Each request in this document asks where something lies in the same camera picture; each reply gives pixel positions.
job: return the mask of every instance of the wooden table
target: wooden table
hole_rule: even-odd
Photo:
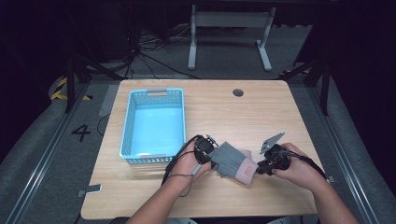
[[[126,80],[122,81],[107,124],[90,185],[102,192],[87,194],[81,215],[87,219],[129,217],[161,185],[162,165],[130,165],[120,157],[120,142],[129,92],[136,89],[182,88],[187,139],[210,134],[250,149],[255,162],[263,140],[280,132],[279,143],[292,142],[321,163],[284,81],[259,80]],[[233,90],[244,92],[242,97]],[[252,185],[211,171],[195,182],[188,197],[179,198],[170,217],[291,216],[315,214],[312,194],[289,181],[255,174]]]

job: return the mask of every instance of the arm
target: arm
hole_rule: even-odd
[[[194,144],[195,142],[191,142],[185,152],[194,151]],[[193,152],[180,156],[166,182],[134,213],[127,223],[164,223],[177,198],[190,187],[191,181],[193,182],[210,170],[210,162],[208,162],[202,165],[193,178],[183,176],[191,175],[197,165],[198,162]]]
[[[306,156],[293,144],[282,145],[283,148]],[[332,186],[308,163],[291,158],[288,170],[273,170],[274,175],[284,178],[295,185],[308,189],[314,195],[315,206],[321,223],[358,223]]]

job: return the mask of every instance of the light blue plastic basket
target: light blue plastic basket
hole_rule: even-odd
[[[130,164],[169,162],[186,142],[183,90],[131,91],[120,156]]]

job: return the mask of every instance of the person's right hand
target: person's right hand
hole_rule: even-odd
[[[281,146],[286,150],[295,152],[301,156],[306,156],[306,154],[297,148],[297,146],[291,143],[282,144]],[[285,171],[273,169],[272,172],[279,178],[287,179],[291,183],[311,191],[318,185],[324,182],[327,183],[323,176],[321,176],[320,173],[318,173],[318,171],[316,171],[311,165],[295,157],[291,157],[289,169]]]

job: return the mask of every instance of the white metal frame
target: white metal frame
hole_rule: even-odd
[[[196,11],[196,6],[192,6],[191,12],[191,46],[188,68],[195,69],[197,53],[197,26],[211,27],[256,27],[263,28],[264,33],[261,40],[257,40],[257,48],[262,57],[262,64],[265,71],[272,70],[265,43],[270,33],[271,25],[275,16],[276,8],[272,7],[269,12],[212,12]]]

